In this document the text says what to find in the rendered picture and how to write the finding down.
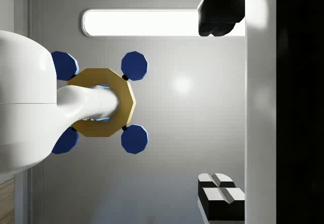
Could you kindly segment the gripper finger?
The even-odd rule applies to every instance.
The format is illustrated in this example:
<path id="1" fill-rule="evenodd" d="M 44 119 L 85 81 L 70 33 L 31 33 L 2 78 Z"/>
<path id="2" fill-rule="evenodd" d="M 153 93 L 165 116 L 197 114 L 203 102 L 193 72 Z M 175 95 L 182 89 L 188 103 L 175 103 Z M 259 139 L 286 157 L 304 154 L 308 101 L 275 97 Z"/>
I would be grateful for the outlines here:
<path id="1" fill-rule="evenodd" d="M 198 6 L 198 34 L 228 35 L 245 17 L 245 0 L 202 0 Z"/>
<path id="2" fill-rule="evenodd" d="M 198 206 L 205 224 L 245 224 L 245 194 L 225 174 L 198 175 Z"/>

